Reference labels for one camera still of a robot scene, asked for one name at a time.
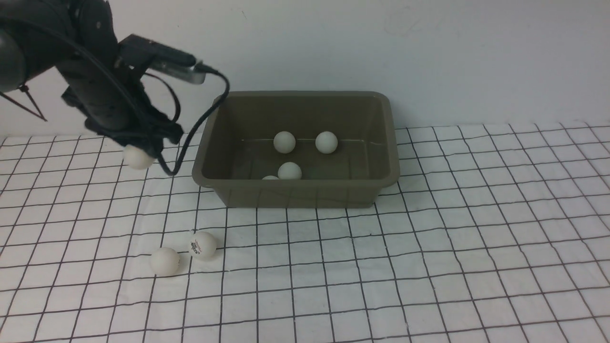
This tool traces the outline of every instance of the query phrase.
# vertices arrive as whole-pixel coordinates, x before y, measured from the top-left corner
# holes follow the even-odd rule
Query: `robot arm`
[[[0,0],[0,92],[52,67],[69,85],[62,98],[86,116],[87,129],[159,158],[170,175],[179,164],[169,171],[161,151],[163,139],[178,144],[184,134],[176,123],[179,106],[170,120],[151,104],[140,78],[151,68],[202,84],[212,73],[227,83],[221,100],[229,88],[222,74],[190,54],[136,35],[118,43],[105,0]]]

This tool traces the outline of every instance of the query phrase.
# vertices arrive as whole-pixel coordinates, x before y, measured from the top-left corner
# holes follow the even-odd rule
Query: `black grid line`
[[[142,184],[142,190],[140,191],[140,195],[143,192],[144,192],[144,184]],[[137,209],[140,208],[141,203],[142,203],[142,198],[140,197],[140,199],[138,200]],[[125,268],[127,266],[127,258],[129,257],[129,249],[131,248],[132,238],[134,237],[135,225],[136,225],[136,220],[134,218],[133,225],[131,226],[131,234],[129,235],[129,242],[127,243],[127,251],[125,252],[125,257],[124,257],[125,262],[123,263],[123,269],[121,271],[121,279],[118,280],[117,294],[115,296],[114,306],[112,308],[112,315],[110,316],[110,327],[108,327],[108,335],[106,336],[106,343],[108,343],[108,341],[110,339],[110,332],[112,331],[112,322],[114,321],[114,316],[115,316],[115,313],[117,312],[118,296],[121,292],[121,286],[123,285],[123,280],[124,280],[124,276],[125,276]]]
[[[316,226],[318,229],[318,238],[320,240],[320,253],[322,254],[322,268],[324,271],[324,285],[325,285],[325,291],[326,291],[326,302],[328,304],[328,311],[331,311],[331,294],[330,291],[328,291],[328,274],[326,272],[326,266],[325,266],[325,257],[324,257],[324,246],[322,245],[322,231],[320,230],[320,214],[318,213],[318,209],[315,209],[315,219],[316,219]],[[288,220],[288,211],[286,211],[286,220]],[[295,312],[295,291],[294,291],[294,281],[292,280],[292,266],[290,266],[290,287],[292,288],[292,291],[290,291],[292,293],[292,314],[296,315]],[[362,301],[366,301],[364,299],[364,291],[362,292]],[[331,324],[331,334],[332,334],[332,341],[336,342],[337,339],[335,337],[335,326],[334,323],[332,321],[332,316],[329,316],[329,320],[330,320],[330,324]],[[296,338],[296,321],[295,321],[295,343],[298,342],[297,338]]]
[[[518,137],[518,136],[517,136],[517,141],[519,142],[519,144],[521,144],[521,145],[523,146],[523,143],[521,142],[521,140],[519,139],[519,137]],[[535,168],[535,169],[536,169],[536,171],[537,171],[537,172],[540,174],[540,172],[538,171],[538,168],[537,168],[536,166],[534,166],[534,168]],[[561,211],[562,211],[562,212],[564,213],[564,215],[566,215],[566,217],[567,217],[567,214],[565,214],[565,210],[564,210],[564,208],[563,208],[563,207],[561,207],[561,205],[559,204],[559,202],[558,202],[558,205],[559,205],[559,208],[561,208]],[[536,213],[533,211],[533,209],[531,208],[531,206],[530,206],[529,204],[528,204],[528,207],[529,207],[529,210],[530,210],[530,211],[531,211],[531,212],[534,214],[534,216],[536,216]],[[574,231],[576,231],[576,234],[578,234],[578,235],[580,236],[580,234],[578,233],[578,230],[576,229],[576,227],[575,227],[574,225],[573,225],[573,228],[574,228]],[[544,230],[543,230],[543,233],[545,234],[545,237],[547,238],[547,240],[549,240],[548,235],[547,235],[547,234],[544,232]],[[561,258],[561,255],[560,255],[560,254],[559,254],[559,252],[557,251],[557,248],[556,248],[555,246],[553,246],[553,245],[551,245],[551,247],[553,247],[553,249],[555,250],[555,253],[557,254],[557,257],[559,258],[559,260],[560,260],[561,262],[563,262],[563,259]],[[576,283],[574,282],[574,279],[572,278],[572,276],[571,276],[570,272],[567,270],[566,266],[564,265],[563,267],[564,267],[564,270],[565,270],[566,274],[568,274],[568,277],[570,278],[570,281],[572,282],[572,284],[574,284],[574,287],[576,288],[576,291],[577,291],[577,292],[578,292],[578,294],[580,295],[580,298],[582,299],[582,301],[583,301],[584,305],[585,305],[585,306],[587,307],[587,309],[589,310],[589,314],[591,314],[591,316],[593,317],[593,316],[594,316],[594,315],[593,315],[593,311],[591,311],[591,307],[589,306],[589,304],[588,304],[588,303],[587,303],[587,301],[585,300],[585,298],[584,298],[584,296],[583,296],[583,293],[582,293],[582,292],[580,291],[580,289],[578,289],[578,287],[576,286]],[[595,323],[597,324],[597,327],[600,329],[600,332],[603,332],[603,329],[602,329],[602,327],[601,327],[601,325],[600,325],[599,321],[598,321],[597,319],[594,319],[594,321],[595,321]]]
[[[407,128],[407,135],[409,135],[409,138],[411,138],[411,132],[410,132],[410,130],[409,130],[408,128]],[[420,159],[419,159],[419,158],[417,158],[417,163],[419,164],[420,169],[422,169],[422,170],[423,170],[423,166],[422,166],[422,163],[421,163],[421,161],[420,161]],[[427,176],[424,176],[424,180],[425,180],[425,183],[426,183],[427,188],[428,188],[428,189],[430,189],[430,183],[429,183],[429,181],[428,181]],[[442,217],[442,215],[441,215],[441,213],[440,213],[440,210],[438,210],[438,207],[439,207],[439,206],[438,206],[438,204],[437,204],[437,202],[436,202],[436,199],[435,199],[434,197],[432,197],[432,201],[434,202],[434,205],[435,205],[435,207],[437,208],[437,213],[438,213],[438,215],[439,215],[439,217],[440,217],[440,219],[441,219],[441,221],[442,221],[442,223],[443,223],[443,226],[444,226],[444,227],[446,227],[447,225],[445,224],[445,219],[443,219],[443,217]],[[405,204],[404,204],[404,207],[405,207],[405,210],[407,210],[407,204],[406,204],[406,202],[405,202]],[[462,270],[462,273],[464,273],[464,267],[462,266],[462,263],[461,263],[461,262],[460,262],[460,260],[458,259],[458,256],[457,256],[457,254],[456,254],[456,252],[455,252],[455,249],[454,249],[454,247],[453,247],[453,243],[452,243],[452,241],[451,241],[451,237],[449,236],[449,234],[447,233],[447,231],[446,231],[446,230],[445,230],[445,234],[447,235],[447,238],[449,239],[449,242],[450,242],[450,244],[451,244],[451,251],[453,252],[453,255],[455,256],[455,258],[456,258],[456,260],[457,260],[457,263],[459,264],[460,269]],[[417,232],[416,232],[416,231],[414,231],[414,235],[415,235],[415,239],[416,239],[416,240],[419,242],[419,238],[417,237]],[[425,261],[426,261],[425,256],[424,256],[424,255],[422,255],[422,258],[424,259],[424,263],[425,263]],[[464,283],[466,284],[466,288],[468,289],[468,294],[469,294],[470,298],[472,299],[472,306],[475,308],[476,315],[478,316],[478,319],[479,319],[479,323],[481,324],[481,327],[483,327],[483,320],[481,319],[481,314],[479,313],[478,308],[476,308],[475,301],[474,301],[474,297],[472,296],[472,291],[470,290],[470,286],[468,285],[468,281],[466,280],[466,277],[465,277],[465,276],[464,276]],[[443,320],[443,325],[445,326],[445,331],[447,331],[447,325],[445,324],[446,318],[445,318],[445,316],[443,315],[443,312],[442,312],[442,310],[441,310],[441,308],[440,308],[440,304],[438,305],[438,309],[439,309],[440,316],[441,316],[441,318],[442,318],[442,320]],[[487,338],[487,340],[489,341],[489,335],[487,334],[487,330],[484,330],[484,332],[485,332],[485,337],[486,337],[486,338]],[[449,336],[449,334],[447,334],[447,339],[449,340],[449,342],[451,342],[451,337]]]
[[[438,137],[437,134],[436,134],[436,131],[434,130],[434,128],[432,128],[432,130],[434,131],[434,136]],[[477,167],[479,167],[476,159],[473,158],[473,160],[475,161],[475,165]],[[458,183],[458,179],[455,177],[455,175],[453,173],[451,173],[451,175],[453,177],[453,180],[457,184]],[[467,203],[466,202],[466,197],[464,196],[463,191],[460,189],[459,192],[460,192],[460,195],[461,195],[462,200],[464,201],[464,203]],[[470,210],[470,208],[468,208],[468,214],[470,215],[470,218],[471,218],[472,222],[475,223],[476,222],[475,221],[475,216],[472,214],[472,211]],[[489,247],[485,243],[485,239],[483,238],[483,234],[481,233],[481,230],[480,230],[480,228],[478,226],[476,227],[476,230],[479,233],[479,237],[481,238],[481,241],[483,242],[483,244],[485,246],[485,251],[487,253],[487,256],[489,257],[489,259],[493,263],[493,268],[495,269],[495,273],[496,273],[498,279],[500,280],[500,284],[502,285],[502,290],[504,291],[504,295],[508,296],[508,292],[506,292],[506,286],[504,285],[504,281],[502,281],[502,277],[500,277],[500,271],[498,270],[498,264],[496,263],[496,261],[493,260],[492,255],[489,253]],[[451,241],[451,236],[449,235],[449,233],[447,233],[447,238],[449,238],[449,240]],[[451,243],[451,248],[452,248],[452,250],[455,251],[455,247],[454,247],[453,243]],[[470,286],[468,285],[468,280],[466,280],[466,277],[464,277],[464,282],[466,282],[466,285],[468,287],[468,291],[470,292],[470,297],[474,299],[474,297],[472,297],[472,292],[470,291]],[[512,312],[515,315],[515,318],[517,319],[517,322],[519,323],[519,325],[521,327],[521,331],[523,333],[523,337],[525,337],[526,341],[529,342],[529,339],[528,339],[527,335],[525,334],[525,330],[523,329],[523,325],[521,325],[521,320],[519,320],[519,315],[517,314],[517,310],[515,309],[515,307],[513,306],[513,304],[511,302],[509,302],[509,303],[511,305]],[[481,326],[484,327],[483,319],[481,318],[481,314],[479,313],[478,307],[477,307],[477,305],[476,305],[474,300],[472,302],[472,305],[477,310],[477,314],[479,315],[479,320],[481,321]],[[485,332],[485,336],[486,336],[487,340],[489,340],[489,334],[488,334],[487,330],[484,329],[484,332]]]
[[[170,182],[170,190],[174,187],[174,179],[171,179]],[[163,247],[163,240],[165,238],[165,233],[166,233],[166,228],[167,228],[167,216],[169,214],[170,211],[170,206],[171,206],[171,193],[169,194],[168,198],[167,198],[167,207],[166,207],[166,211],[165,211],[165,221],[163,223],[163,231],[161,232],[161,243],[159,248]],[[151,305],[153,304],[153,295],[154,295],[154,286],[157,283],[157,275],[154,276],[154,278],[152,279],[152,286],[151,286],[151,295],[150,295],[150,299],[148,302],[148,310],[146,311],[146,322],[144,327],[148,328],[148,320],[150,319],[150,314],[151,314]],[[142,334],[142,343],[146,342],[146,330],[144,331],[144,333]]]

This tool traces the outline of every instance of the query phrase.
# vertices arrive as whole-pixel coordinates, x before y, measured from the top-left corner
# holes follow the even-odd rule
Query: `ping pong ball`
[[[286,162],[278,170],[278,177],[281,180],[299,180],[303,176],[301,167],[293,162]]]
[[[180,265],[180,255],[171,248],[161,248],[152,253],[150,258],[152,271],[159,276],[174,275]]]
[[[282,131],[275,135],[273,139],[273,146],[275,150],[282,154],[288,154],[295,149],[296,139],[288,131]]]
[[[337,136],[330,131],[322,132],[315,139],[315,147],[323,154],[332,154],[337,149],[338,144]]]
[[[195,259],[205,260],[211,258],[216,252],[216,238],[209,233],[196,233],[188,244],[188,252]]]
[[[136,170],[144,170],[153,165],[154,158],[148,156],[144,150],[137,146],[128,145],[123,150],[125,164]]]

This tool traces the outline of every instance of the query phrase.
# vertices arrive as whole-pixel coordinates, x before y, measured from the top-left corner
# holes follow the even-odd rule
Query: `table surface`
[[[396,136],[374,207],[317,211],[225,208],[196,147],[169,178],[108,139],[0,139],[0,342],[608,342],[609,124]]]

